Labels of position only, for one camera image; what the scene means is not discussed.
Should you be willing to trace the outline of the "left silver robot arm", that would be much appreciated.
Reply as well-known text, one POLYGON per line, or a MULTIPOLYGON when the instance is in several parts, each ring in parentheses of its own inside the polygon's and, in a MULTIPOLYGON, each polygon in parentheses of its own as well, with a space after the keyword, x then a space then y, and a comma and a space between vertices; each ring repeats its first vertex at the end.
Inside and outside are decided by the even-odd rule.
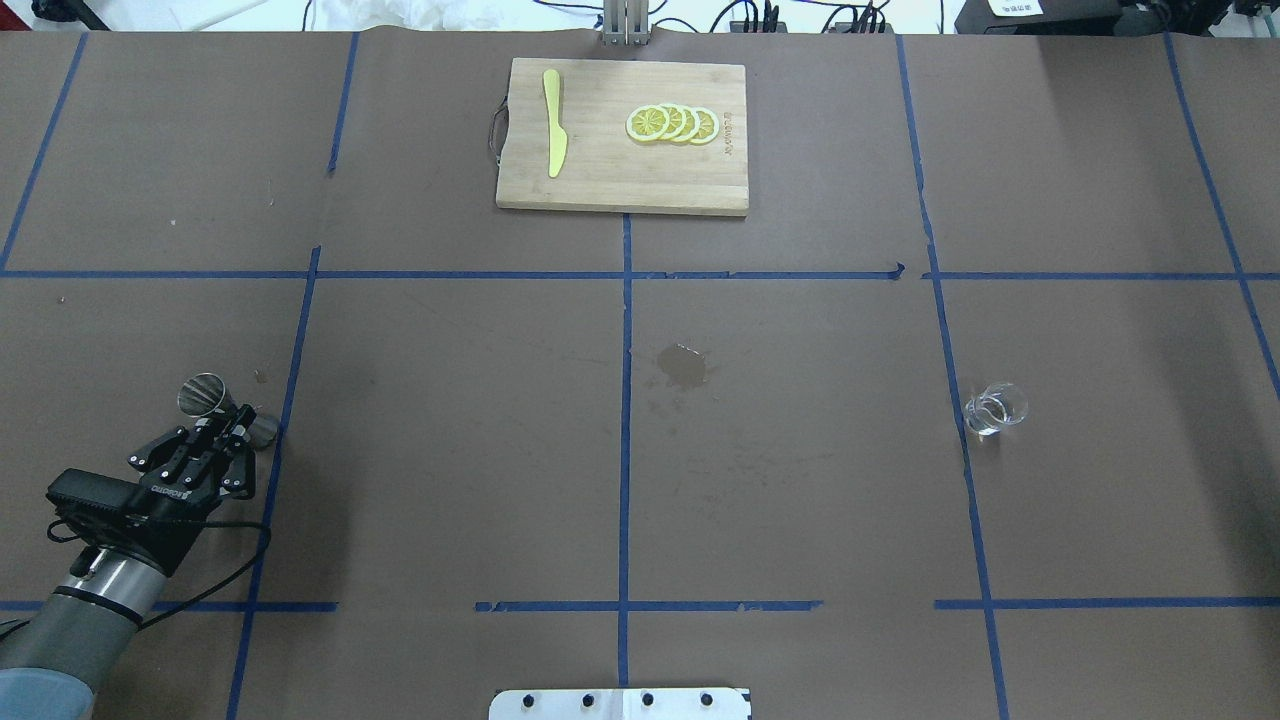
POLYGON ((134 451, 133 480, 68 469, 47 488, 47 537, 83 548, 40 610, 3 624, 1 715, 84 719, 131 641, 159 623, 166 583, 227 498, 256 493, 279 421, 248 405, 202 413, 134 451))

